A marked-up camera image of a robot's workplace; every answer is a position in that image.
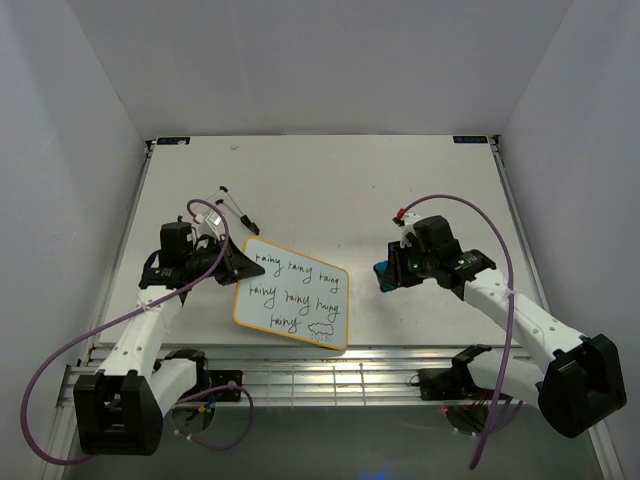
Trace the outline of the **blue whiteboard eraser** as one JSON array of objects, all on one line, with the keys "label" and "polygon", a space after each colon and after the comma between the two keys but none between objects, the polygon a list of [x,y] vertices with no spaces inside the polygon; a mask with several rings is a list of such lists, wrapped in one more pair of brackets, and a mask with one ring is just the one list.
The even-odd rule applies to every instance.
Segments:
[{"label": "blue whiteboard eraser", "polygon": [[373,266],[379,290],[383,293],[387,293],[395,289],[393,278],[390,277],[387,272],[388,266],[389,264],[387,260],[378,262]]}]

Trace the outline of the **yellow framed whiteboard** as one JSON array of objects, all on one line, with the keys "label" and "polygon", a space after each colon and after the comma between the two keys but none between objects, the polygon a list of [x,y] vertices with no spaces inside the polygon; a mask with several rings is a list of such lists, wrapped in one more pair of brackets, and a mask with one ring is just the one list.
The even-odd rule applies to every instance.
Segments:
[{"label": "yellow framed whiteboard", "polygon": [[342,351],[349,344],[346,270],[257,236],[243,253],[264,273],[237,284],[232,318],[242,327]]}]

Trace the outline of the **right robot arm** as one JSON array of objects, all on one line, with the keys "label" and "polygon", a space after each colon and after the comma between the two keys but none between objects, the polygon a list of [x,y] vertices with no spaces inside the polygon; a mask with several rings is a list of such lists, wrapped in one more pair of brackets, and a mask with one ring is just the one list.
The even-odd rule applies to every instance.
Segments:
[{"label": "right robot arm", "polygon": [[453,357],[448,369],[419,376],[427,400],[464,399],[501,380],[506,397],[536,407],[561,435],[574,438],[627,403],[616,345],[603,334],[588,337],[509,288],[496,264],[482,252],[461,249],[448,221],[400,211],[401,238],[389,243],[388,259],[374,270],[381,291],[433,280],[495,322],[528,354],[504,361],[476,344]]}]

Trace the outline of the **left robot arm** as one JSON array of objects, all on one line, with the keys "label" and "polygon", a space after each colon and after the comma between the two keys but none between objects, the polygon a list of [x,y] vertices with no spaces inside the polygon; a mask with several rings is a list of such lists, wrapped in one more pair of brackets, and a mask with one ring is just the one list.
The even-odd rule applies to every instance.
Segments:
[{"label": "left robot arm", "polygon": [[80,376],[73,399],[81,449],[89,455],[153,454],[165,415],[183,398],[223,399],[224,387],[194,348],[158,356],[183,308],[190,284],[214,278],[221,286],[264,274],[225,235],[195,234],[178,220],[162,225],[160,248],[145,261],[138,313],[93,374]]}]

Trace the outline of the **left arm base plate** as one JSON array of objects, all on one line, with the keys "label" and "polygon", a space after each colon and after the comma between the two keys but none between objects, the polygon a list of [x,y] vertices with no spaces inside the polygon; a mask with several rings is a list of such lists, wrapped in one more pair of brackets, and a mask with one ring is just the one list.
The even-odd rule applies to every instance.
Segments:
[{"label": "left arm base plate", "polygon": [[235,403],[241,400],[242,393],[231,386],[243,385],[243,372],[241,370],[206,370],[205,386],[217,388],[217,391],[206,394],[202,401],[206,404],[219,402]]}]

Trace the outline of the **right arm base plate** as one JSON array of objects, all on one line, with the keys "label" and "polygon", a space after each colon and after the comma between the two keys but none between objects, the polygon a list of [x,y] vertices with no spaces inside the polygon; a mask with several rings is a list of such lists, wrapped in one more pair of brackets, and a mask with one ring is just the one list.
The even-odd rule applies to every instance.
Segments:
[{"label": "right arm base plate", "polygon": [[469,373],[457,369],[419,369],[409,380],[409,385],[419,389],[424,401],[470,400],[480,391]]}]

